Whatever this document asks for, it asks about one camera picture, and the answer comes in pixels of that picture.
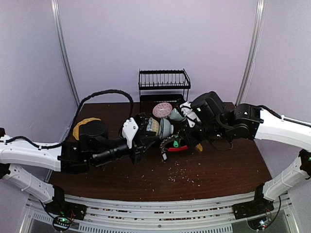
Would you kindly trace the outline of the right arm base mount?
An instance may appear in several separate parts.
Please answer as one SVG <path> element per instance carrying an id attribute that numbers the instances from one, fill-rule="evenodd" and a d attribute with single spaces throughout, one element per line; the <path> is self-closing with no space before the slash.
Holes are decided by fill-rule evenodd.
<path id="1" fill-rule="evenodd" d="M 235 219 L 247 219 L 247 225 L 255 231 L 265 230 L 272 221 L 274 204 L 271 201 L 248 201 L 232 206 Z"/>

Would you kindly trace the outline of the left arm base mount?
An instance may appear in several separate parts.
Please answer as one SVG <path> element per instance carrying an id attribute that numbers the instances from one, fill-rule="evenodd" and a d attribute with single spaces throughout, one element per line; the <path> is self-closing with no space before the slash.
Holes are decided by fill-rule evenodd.
<path id="1" fill-rule="evenodd" d="M 67 231 L 74 220 L 84 220 L 87 211 L 86 205 L 67 201 L 64 205 L 43 204 L 43 208 L 52 218 L 52 226 L 58 232 Z"/>

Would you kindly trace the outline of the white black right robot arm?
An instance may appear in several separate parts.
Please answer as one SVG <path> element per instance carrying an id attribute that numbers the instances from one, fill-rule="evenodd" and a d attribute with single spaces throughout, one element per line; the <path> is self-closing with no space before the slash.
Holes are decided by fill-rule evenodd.
<path id="1" fill-rule="evenodd" d="M 280 194 L 295 186 L 303 178 L 311 177 L 311 125 L 279 115 L 264 105 L 242 103 L 227 109 L 214 92 L 201 94 L 193 102 L 178 107 L 186 118 L 186 125 L 167 142 L 166 151 L 178 152 L 194 148 L 202 141 L 213 143 L 224 139 L 270 140 L 301 149 L 298 157 L 279 175 L 256 190 L 257 197 L 249 203 L 253 214 L 260 214 Z"/>

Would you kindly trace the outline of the green tag key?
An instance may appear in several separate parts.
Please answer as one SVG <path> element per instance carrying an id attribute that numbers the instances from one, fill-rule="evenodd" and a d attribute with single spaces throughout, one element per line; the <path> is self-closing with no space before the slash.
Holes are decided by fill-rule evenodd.
<path id="1" fill-rule="evenodd" d="M 180 138 L 179 138 L 178 136 L 176 136 L 176 137 L 174 138 L 173 146 L 174 146 L 175 148 L 180 147 Z"/>

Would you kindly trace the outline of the yellow tag key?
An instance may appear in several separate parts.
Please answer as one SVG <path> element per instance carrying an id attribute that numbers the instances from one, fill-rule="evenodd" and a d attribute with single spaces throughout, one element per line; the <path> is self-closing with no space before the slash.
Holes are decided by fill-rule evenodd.
<path id="1" fill-rule="evenodd" d="M 197 144 L 196 145 L 196 150 L 198 151 L 198 152 L 202 152 L 203 151 L 203 146 L 199 143 L 199 144 Z"/>

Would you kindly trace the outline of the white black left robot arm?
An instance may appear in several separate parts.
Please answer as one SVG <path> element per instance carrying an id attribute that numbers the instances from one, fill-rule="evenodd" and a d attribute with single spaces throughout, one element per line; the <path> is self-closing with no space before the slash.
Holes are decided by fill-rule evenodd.
<path id="1" fill-rule="evenodd" d="M 21 191 L 50 205 L 60 216 L 70 211 L 64 190 L 45 183 L 21 166 L 36 166 L 56 172 L 80 174 L 89 167 L 101 167 L 129 157 L 132 163 L 140 160 L 146 150 L 160 140 L 159 133 L 149 128 L 150 119 L 137 115 L 126 120 L 121 137 L 108 138 L 107 125 L 98 118 L 87 118 L 73 128 L 74 142 L 36 144 L 22 136 L 9 137 L 1 129 L 0 177 Z"/>

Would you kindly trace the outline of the large grey red keyring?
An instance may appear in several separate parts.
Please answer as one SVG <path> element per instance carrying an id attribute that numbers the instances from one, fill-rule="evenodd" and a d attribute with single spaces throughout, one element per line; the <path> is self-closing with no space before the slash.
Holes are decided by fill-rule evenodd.
<path id="1" fill-rule="evenodd" d="M 180 147 L 178 148 L 175 148 L 173 146 L 173 142 L 169 142 L 167 140 L 167 138 L 165 140 L 163 140 L 160 144 L 160 152 L 161 152 L 161 156 L 162 156 L 162 160 L 164 162 L 167 161 L 167 153 L 169 152 L 181 152 L 181 151 L 185 151 L 187 150 L 189 147 L 187 146 L 186 144 L 186 141 L 185 140 L 182 140 L 182 142 L 180 143 Z"/>

